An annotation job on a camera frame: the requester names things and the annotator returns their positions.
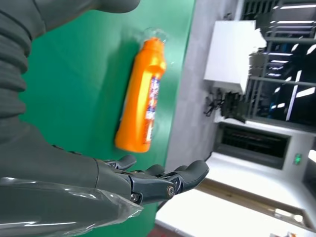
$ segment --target orange bottle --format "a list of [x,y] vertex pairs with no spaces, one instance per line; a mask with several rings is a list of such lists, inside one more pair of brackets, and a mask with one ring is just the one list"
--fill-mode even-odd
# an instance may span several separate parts
[[164,49],[164,42],[152,37],[136,56],[115,137],[117,148],[137,153],[149,149],[160,80],[167,66]]

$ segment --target green surface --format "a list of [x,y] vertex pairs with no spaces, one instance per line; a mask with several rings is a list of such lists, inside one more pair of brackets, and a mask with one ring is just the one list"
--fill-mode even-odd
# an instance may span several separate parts
[[[135,11],[91,11],[35,40],[22,119],[38,127],[51,144],[100,159],[126,154],[114,147],[137,42],[147,27],[169,34],[151,149],[137,154],[133,169],[164,165],[189,38],[194,0],[143,0]],[[154,225],[156,204],[137,218],[94,230],[86,236],[145,237]]]

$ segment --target green exit sign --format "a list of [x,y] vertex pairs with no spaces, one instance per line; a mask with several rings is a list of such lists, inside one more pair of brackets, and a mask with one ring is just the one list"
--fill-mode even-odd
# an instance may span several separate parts
[[302,161],[302,154],[299,154],[299,153],[297,153],[297,154],[295,156],[295,159],[294,159],[294,164],[296,164],[296,165],[299,165],[299,164],[301,163],[301,161]]

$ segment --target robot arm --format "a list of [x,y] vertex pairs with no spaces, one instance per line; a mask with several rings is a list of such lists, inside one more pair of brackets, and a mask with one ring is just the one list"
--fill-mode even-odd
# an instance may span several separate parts
[[74,235],[74,230],[119,223],[128,216],[124,215],[125,205],[168,200],[207,174],[203,161],[167,174],[158,165],[127,172],[134,158],[102,161],[66,152],[19,120],[26,110],[18,98],[26,89],[21,74],[28,69],[32,40],[90,9],[121,13],[139,2],[0,1],[0,236]]

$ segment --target bottle label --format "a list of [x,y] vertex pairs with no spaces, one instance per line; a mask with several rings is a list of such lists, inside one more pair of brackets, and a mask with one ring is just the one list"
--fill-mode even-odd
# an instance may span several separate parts
[[145,116],[144,143],[149,143],[152,140],[155,115],[156,113],[157,99],[158,98],[160,80],[152,77],[149,88],[149,99]]

